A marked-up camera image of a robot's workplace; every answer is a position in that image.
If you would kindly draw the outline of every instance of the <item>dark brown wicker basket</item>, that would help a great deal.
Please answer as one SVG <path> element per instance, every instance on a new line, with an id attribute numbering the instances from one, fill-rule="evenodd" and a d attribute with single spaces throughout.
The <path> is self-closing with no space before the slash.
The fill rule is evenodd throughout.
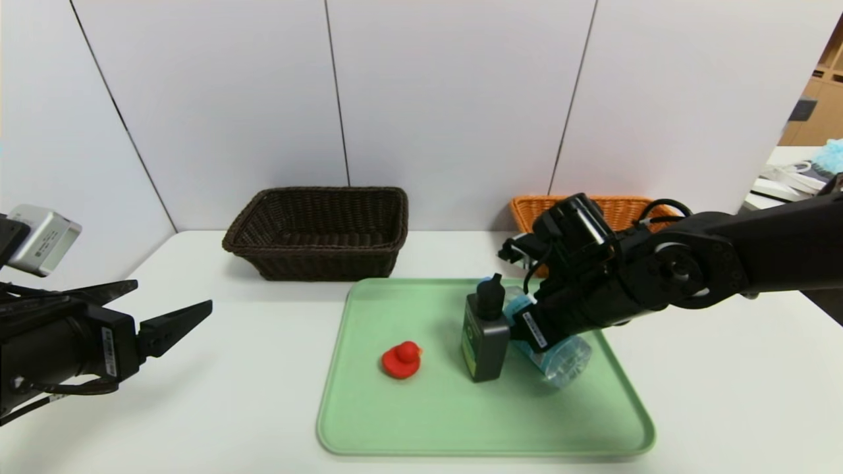
<path id="1" fill-rule="evenodd" d="M 388 277 L 407 237 L 407 207 L 397 187 L 269 189 L 237 216 L 223 248 L 267 280 Z"/>

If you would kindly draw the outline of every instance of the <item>blue fluffy object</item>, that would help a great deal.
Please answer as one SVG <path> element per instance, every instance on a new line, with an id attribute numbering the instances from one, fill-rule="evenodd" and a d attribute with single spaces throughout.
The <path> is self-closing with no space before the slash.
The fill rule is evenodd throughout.
<path id="1" fill-rule="evenodd" d="M 843 173 L 843 140 L 829 140 L 811 159 L 811 168 L 825 178 Z"/>

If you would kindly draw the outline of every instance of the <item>green label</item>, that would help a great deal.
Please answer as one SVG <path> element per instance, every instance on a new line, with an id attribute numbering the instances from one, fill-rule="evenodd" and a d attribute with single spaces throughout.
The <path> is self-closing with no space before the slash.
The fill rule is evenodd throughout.
<path id="1" fill-rule="evenodd" d="M 465 359 L 465 365 L 469 367 L 471 376 L 474 377 L 477 371 L 477 361 L 475 360 L 474 349 L 471 347 L 471 341 L 469 341 L 469 335 L 466 333 L 465 327 L 463 327 L 463 358 Z"/>

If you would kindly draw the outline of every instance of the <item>white table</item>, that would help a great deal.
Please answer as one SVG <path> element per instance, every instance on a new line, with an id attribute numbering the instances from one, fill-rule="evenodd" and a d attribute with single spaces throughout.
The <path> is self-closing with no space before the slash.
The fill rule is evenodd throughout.
<path id="1" fill-rule="evenodd" d="M 518 270 L 506 234 L 413 232 L 395 277 Z M 843 329 L 799 293 L 670 308 L 606 331 L 658 432 L 631 461 L 338 457 L 315 434 L 347 283 L 269 283 L 222 232 L 170 239 L 113 307 L 147 319 L 214 299 L 211 317 L 109 396 L 0 429 L 2 474 L 840 472 Z"/>
<path id="2" fill-rule="evenodd" d="M 770 159 L 767 160 L 767 164 L 783 165 L 799 161 L 810 161 L 820 148 L 822 147 L 776 147 L 773 149 Z M 783 202 L 752 194 L 751 192 L 744 199 L 744 206 L 751 211 L 776 207 L 781 204 Z"/>

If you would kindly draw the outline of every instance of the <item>label sticker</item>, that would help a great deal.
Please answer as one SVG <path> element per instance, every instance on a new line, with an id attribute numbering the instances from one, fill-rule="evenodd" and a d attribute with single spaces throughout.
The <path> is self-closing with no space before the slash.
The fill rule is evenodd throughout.
<path id="1" fill-rule="evenodd" d="M 477 372 L 477 361 L 475 360 L 474 349 L 471 347 L 471 342 L 469 342 L 468 334 L 463 331 L 463 358 L 465 359 L 465 365 L 469 367 L 469 372 L 471 372 L 471 376 L 473 377 L 475 372 Z"/>
<path id="2" fill-rule="evenodd" d="M 117 357 L 114 354 L 114 334 L 111 329 L 103 328 L 103 355 L 105 356 L 105 372 L 117 376 Z"/>
<path id="3" fill-rule="evenodd" d="M 547 339 L 545 339 L 545 335 L 541 333 L 539 325 L 535 324 L 535 320 L 533 320 L 533 316 L 530 315 L 529 311 L 524 312 L 524 321 L 527 323 L 529 331 L 533 333 L 533 337 L 539 344 L 539 347 L 544 348 L 547 346 Z"/>

